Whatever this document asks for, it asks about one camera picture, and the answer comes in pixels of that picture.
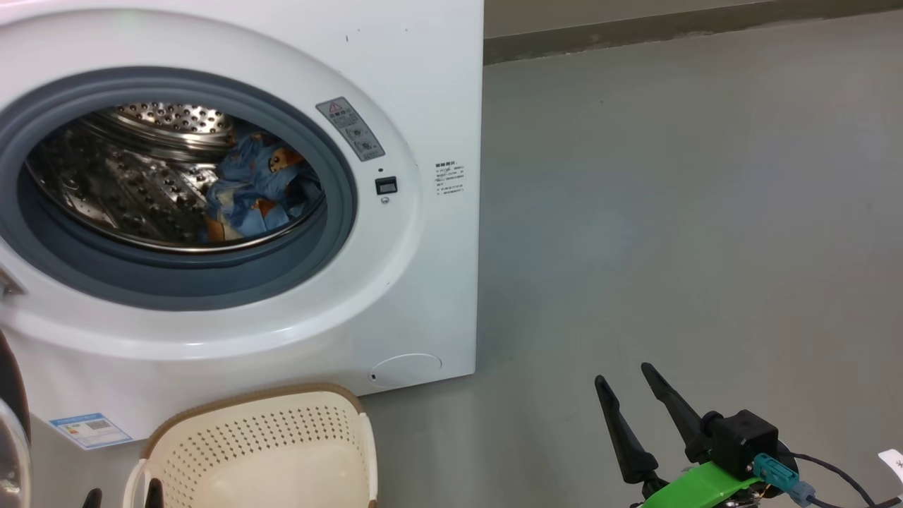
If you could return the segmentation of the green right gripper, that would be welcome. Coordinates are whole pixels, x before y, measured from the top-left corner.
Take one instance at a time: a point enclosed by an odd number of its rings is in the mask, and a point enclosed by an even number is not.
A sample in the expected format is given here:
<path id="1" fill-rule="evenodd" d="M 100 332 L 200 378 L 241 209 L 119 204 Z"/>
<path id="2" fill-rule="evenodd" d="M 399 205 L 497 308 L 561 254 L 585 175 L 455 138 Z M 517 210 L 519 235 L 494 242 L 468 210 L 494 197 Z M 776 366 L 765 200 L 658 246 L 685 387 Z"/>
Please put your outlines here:
<path id="1" fill-rule="evenodd" d="M 597 375 L 595 389 L 620 475 L 629 485 L 643 485 L 644 500 L 638 508 L 758 508 L 763 495 L 756 486 L 761 479 L 752 473 L 753 464 L 725 469 L 709 462 L 712 441 L 703 433 L 702 418 L 651 363 L 642 363 L 641 372 L 674 422 L 686 445 L 687 459 L 700 466 L 674 482 L 661 479 L 657 475 L 657 459 L 646 452 L 626 422 L 622 405 L 610 384 L 604 376 Z"/>

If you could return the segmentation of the black round glass washer door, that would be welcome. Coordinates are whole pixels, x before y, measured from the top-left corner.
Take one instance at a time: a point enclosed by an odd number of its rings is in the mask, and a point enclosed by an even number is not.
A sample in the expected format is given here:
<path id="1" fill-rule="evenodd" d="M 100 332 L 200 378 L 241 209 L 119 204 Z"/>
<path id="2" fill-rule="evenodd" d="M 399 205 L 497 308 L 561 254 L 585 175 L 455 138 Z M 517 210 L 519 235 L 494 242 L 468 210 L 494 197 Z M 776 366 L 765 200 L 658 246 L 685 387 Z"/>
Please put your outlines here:
<path id="1" fill-rule="evenodd" d="M 31 508 L 31 419 L 25 383 L 0 332 L 0 508 Z"/>

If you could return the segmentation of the blue cartoon print garment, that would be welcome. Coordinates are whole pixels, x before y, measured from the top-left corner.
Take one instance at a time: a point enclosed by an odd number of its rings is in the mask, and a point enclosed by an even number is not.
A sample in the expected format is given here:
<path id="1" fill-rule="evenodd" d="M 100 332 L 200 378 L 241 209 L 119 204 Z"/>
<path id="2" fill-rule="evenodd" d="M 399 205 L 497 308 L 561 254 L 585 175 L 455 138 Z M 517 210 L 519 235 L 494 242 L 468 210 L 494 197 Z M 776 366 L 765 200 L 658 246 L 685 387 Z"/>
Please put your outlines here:
<path id="1" fill-rule="evenodd" d="M 225 243 L 275 234 L 302 221 L 325 200 L 312 165 L 284 140 L 265 130 L 243 129 L 231 133 L 228 141 L 213 183 L 230 194 L 234 237 Z M 207 240 L 205 226 L 199 240 L 213 243 Z"/>

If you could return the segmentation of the white front-load washing machine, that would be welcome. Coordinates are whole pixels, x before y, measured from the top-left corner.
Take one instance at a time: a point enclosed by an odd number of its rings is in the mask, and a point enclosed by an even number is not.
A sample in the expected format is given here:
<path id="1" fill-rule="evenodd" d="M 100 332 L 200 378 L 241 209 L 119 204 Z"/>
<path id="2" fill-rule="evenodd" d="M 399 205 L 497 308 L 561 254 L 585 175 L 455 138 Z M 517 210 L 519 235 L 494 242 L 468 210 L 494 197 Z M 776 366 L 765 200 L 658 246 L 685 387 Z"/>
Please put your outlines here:
<path id="1" fill-rule="evenodd" d="M 357 395 L 426 353 L 476 369 L 483 0 L 0 0 L 0 100 L 98 68 L 187 68 L 309 113 L 358 184 L 349 243 L 297 289 L 239 308 L 20 305 L 0 268 L 0 332 L 29 412 L 102 413 L 133 440 L 174 414 L 300 382 Z M 362 162 L 316 109 L 345 97 L 386 154 Z M 398 192 L 375 193 L 394 176 Z"/>

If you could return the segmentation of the steel perforated washer drum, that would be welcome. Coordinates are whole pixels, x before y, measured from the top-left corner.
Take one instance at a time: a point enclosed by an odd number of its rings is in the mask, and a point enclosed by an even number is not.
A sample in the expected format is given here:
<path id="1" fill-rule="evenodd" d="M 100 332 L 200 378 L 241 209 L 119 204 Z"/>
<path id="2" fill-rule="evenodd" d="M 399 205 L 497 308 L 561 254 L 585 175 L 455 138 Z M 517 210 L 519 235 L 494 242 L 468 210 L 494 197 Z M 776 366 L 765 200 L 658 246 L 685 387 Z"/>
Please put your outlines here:
<path id="1" fill-rule="evenodd" d="M 103 107 L 46 135 L 23 161 L 23 171 L 72 221 L 107 238 L 191 255 L 245 250 L 314 221 L 326 208 L 327 194 L 302 221 L 275 234 L 228 243 L 199 240 L 206 190 L 217 180 L 230 134 L 243 129 L 275 135 L 207 105 L 144 101 Z"/>

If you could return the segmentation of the blue energy label sticker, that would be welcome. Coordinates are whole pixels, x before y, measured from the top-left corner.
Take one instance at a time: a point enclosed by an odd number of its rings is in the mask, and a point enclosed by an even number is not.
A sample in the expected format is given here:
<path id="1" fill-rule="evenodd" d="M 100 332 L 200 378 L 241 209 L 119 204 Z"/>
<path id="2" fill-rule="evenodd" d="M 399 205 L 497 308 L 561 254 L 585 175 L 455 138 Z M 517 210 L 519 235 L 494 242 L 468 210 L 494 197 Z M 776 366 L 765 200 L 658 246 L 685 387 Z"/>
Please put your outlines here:
<path id="1" fill-rule="evenodd" d="M 132 437 L 102 413 L 52 419 L 49 424 L 84 450 L 119 446 L 133 441 Z"/>

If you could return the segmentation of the cream perforated laundry basket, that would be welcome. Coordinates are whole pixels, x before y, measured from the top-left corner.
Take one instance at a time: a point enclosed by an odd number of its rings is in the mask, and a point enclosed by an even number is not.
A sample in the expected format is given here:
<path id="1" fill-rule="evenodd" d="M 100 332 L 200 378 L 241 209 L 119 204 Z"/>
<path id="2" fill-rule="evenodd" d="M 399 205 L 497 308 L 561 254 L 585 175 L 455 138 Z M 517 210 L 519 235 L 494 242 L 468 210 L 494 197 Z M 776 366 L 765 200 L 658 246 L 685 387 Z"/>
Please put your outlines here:
<path id="1" fill-rule="evenodd" d="M 122 508 L 380 508 L 377 450 L 359 399 L 332 383 L 261 390 L 167 419 L 133 467 Z"/>

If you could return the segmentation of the round white filter cover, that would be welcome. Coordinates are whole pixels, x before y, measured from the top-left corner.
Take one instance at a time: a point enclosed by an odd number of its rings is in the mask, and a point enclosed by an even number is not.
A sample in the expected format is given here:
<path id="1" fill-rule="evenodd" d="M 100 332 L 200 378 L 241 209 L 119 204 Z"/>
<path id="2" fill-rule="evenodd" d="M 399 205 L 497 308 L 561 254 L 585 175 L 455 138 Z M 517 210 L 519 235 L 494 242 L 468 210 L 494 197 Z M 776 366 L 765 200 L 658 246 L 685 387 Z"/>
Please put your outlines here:
<path id="1" fill-rule="evenodd" d="M 441 369 L 442 361 L 435 355 L 408 353 L 381 361 L 370 370 L 368 379 L 380 388 L 406 388 L 432 382 Z"/>

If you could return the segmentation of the grey warning sticker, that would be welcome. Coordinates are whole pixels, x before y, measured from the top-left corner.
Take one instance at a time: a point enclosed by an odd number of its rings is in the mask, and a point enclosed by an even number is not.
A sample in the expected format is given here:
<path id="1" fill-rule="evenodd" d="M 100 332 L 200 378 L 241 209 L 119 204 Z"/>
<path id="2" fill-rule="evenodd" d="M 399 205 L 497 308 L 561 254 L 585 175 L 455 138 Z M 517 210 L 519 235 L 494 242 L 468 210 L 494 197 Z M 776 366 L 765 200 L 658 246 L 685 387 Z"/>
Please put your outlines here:
<path id="1" fill-rule="evenodd" d="M 316 109 L 338 131 L 360 161 L 374 160 L 386 154 L 367 122 L 345 97 L 319 103 Z"/>

